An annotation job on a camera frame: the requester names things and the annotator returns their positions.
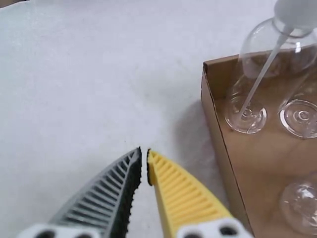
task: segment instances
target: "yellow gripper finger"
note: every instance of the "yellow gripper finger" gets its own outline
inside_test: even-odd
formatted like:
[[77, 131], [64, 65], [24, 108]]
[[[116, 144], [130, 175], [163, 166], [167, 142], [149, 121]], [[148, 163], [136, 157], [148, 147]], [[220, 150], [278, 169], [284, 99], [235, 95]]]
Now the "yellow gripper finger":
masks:
[[175, 162], [148, 150], [147, 164], [165, 238], [175, 238], [185, 225], [231, 217], [205, 186]]

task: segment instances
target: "black rubber edge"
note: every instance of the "black rubber edge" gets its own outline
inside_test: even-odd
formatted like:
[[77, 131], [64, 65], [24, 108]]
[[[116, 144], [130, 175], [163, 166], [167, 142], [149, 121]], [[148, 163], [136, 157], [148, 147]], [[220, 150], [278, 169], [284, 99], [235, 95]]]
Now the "black rubber edge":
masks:
[[111, 238], [125, 238], [128, 232], [129, 217], [131, 215], [132, 201], [135, 190], [141, 183], [141, 169], [142, 169], [142, 152], [141, 148], [137, 148], [138, 155], [134, 154], [127, 178], [125, 180], [124, 189], [120, 204], [117, 209], [117, 214], [110, 231]]
[[151, 149], [148, 149], [148, 153], [147, 153], [147, 175], [148, 175], [148, 184], [150, 186], [153, 186], [153, 184], [151, 184], [151, 180], [150, 180], [150, 165], [149, 165], [149, 161], [148, 161], [149, 155], [150, 155], [150, 151], [151, 151]]

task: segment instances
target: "white fabric surface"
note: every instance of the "white fabric surface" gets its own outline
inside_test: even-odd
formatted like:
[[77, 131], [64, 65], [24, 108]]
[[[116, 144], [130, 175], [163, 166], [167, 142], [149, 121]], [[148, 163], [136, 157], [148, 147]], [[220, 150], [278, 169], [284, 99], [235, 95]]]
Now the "white fabric surface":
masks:
[[141, 146], [129, 234], [160, 238], [149, 147], [226, 203], [200, 103], [202, 63], [237, 54], [275, 0], [32, 0], [0, 9], [0, 231], [46, 222]]

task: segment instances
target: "clear bottle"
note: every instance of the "clear bottle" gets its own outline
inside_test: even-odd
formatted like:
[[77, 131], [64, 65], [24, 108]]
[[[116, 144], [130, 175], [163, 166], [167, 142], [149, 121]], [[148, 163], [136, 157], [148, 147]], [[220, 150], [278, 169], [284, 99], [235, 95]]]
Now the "clear bottle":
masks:
[[317, 172], [289, 184], [282, 193], [280, 208], [294, 230], [317, 235]]
[[233, 73], [225, 119], [235, 131], [260, 131], [314, 67], [317, 1], [278, 0], [275, 17], [248, 35]]
[[282, 125], [303, 139], [317, 137], [317, 68], [287, 97], [279, 113]]

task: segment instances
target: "cardboard box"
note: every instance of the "cardboard box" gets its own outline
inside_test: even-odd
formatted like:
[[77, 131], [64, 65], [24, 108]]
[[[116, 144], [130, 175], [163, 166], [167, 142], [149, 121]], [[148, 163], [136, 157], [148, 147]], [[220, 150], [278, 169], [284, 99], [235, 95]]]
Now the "cardboard box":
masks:
[[317, 170], [317, 140], [291, 135], [277, 115], [253, 135], [231, 130], [223, 109], [237, 60], [231, 56], [205, 62], [201, 92], [230, 211], [256, 238], [311, 237], [290, 228], [279, 202], [286, 185]]
[[0, 8], [9, 6], [19, 1], [27, 1], [27, 0], [0, 0]]

